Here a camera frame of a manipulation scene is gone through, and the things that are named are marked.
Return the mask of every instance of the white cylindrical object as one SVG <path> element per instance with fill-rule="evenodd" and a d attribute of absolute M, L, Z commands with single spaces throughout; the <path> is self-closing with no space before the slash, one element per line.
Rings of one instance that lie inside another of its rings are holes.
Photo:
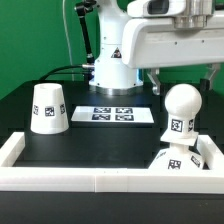
<path fill-rule="evenodd" d="M 68 127 L 62 86 L 55 83 L 35 85 L 31 131 L 38 134 L 57 134 Z"/>

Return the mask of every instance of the white plastic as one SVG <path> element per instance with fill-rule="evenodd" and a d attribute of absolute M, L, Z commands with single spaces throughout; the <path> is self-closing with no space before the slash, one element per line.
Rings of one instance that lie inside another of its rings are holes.
<path fill-rule="evenodd" d="M 210 170 L 224 170 L 224 155 L 208 135 L 199 135 L 197 149 Z"/>
<path fill-rule="evenodd" d="M 201 105 L 201 95 L 195 87 L 179 84 L 171 88 L 165 98 L 168 128 L 161 141 L 194 145 L 198 135 L 194 132 L 194 119 Z"/>
<path fill-rule="evenodd" d="M 24 133 L 14 132 L 0 149 L 0 167 L 11 167 L 24 147 Z"/>
<path fill-rule="evenodd" d="M 199 136 L 200 152 L 210 151 L 208 136 Z M 25 147 L 24 133 L 14 133 L 0 150 L 4 166 L 11 152 Z M 160 192 L 224 194 L 223 170 L 159 171 L 148 169 L 0 168 L 1 191 Z"/>
<path fill-rule="evenodd" d="M 126 90 L 143 85 L 137 70 L 122 62 L 122 36 L 130 17 L 117 0 L 98 0 L 100 20 L 100 55 L 95 61 L 94 78 L 90 85 L 103 89 Z"/>
<path fill-rule="evenodd" d="M 162 149 L 157 154 L 149 170 L 198 170 L 204 167 L 203 158 L 191 152 L 188 146 L 171 144 L 170 148 Z"/>
<path fill-rule="evenodd" d="M 132 19 L 122 43 L 122 60 L 131 68 L 224 62 L 224 12 L 215 12 L 197 31 L 176 30 L 173 18 Z"/>
<path fill-rule="evenodd" d="M 38 134 L 56 134 L 68 127 L 62 86 L 55 83 L 35 85 L 31 130 Z"/>
<path fill-rule="evenodd" d="M 131 17 L 167 17 L 182 13 L 186 8 L 186 0 L 169 0 L 169 9 L 165 14 L 149 14 L 147 6 L 152 0 L 136 0 L 128 4 L 128 15 Z"/>

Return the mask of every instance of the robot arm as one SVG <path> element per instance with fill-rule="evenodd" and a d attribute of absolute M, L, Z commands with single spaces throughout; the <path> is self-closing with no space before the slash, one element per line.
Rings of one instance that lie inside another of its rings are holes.
<path fill-rule="evenodd" d="M 124 29 L 124 64 L 149 69 L 157 95 L 160 68 L 208 64 L 202 87 L 211 89 L 220 63 L 224 62 L 224 11 L 213 11 L 213 0 L 169 0 L 167 12 L 155 17 L 148 10 L 154 2 L 159 12 L 165 12 L 166 0 L 137 0 L 128 7 L 128 14 L 139 18 L 130 20 Z M 170 7 L 175 8 L 175 4 L 180 10 L 171 13 Z"/>
<path fill-rule="evenodd" d="M 80 22 L 96 6 L 100 22 L 100 55 L 94 61 L 94 77 L 90 80 L 90 90 L 108 95 L 126 95 L 139 91 L 143 85 L 138 78 L 137 69 L 122 62 L 122 35 L 127 22 L 131 19 L 117 5 L 117 0 L 84 0 L 76 5 Z M 92 57 L 85 23 L 82 24 L 86 43 L 87 59 Z"/>

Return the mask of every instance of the black tabletop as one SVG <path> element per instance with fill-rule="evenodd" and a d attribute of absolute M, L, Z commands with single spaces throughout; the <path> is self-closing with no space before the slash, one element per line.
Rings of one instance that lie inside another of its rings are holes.
<path fill-rule="evenodd" d="M 14 131 L 25 132 L 26 147 L 14 166 L 144 169 L 168 146 L 160 142 L 168 117 L 164 96 L 154 96 L 150 84 L 141 93 L 107 96 L 90 92 L 82 82 L 59 82 L 70 128 L 61 134 L 38 135 L 30 131 L 37 83 L 26 82 L 0 101 L 0 144 Z M 214 91 L 201 94 L 195 130 L 210 135 L 224 150 L 224 97 Z M 155 122 L 71 122 L 76 106 L 149 107 Z M 0 202 L 0 223 L 224 222 L 223 195 L 0 192 Z"/>

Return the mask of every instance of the white chess piece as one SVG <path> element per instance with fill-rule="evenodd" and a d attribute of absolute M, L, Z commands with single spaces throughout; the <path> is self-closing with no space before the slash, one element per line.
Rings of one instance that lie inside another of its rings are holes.
<path fill-rule="evenodd" d="M 189 150 L 197 139 L 194 119 L 202 105 L 197 89 L 188 84 L 174 86 L 166 95 L 165 106 L 169 113 L 168 128 L 161 141 L 170 142 L 170 148 L 160 150 L 150 169 L 202 169 L 202 157 Z"/>

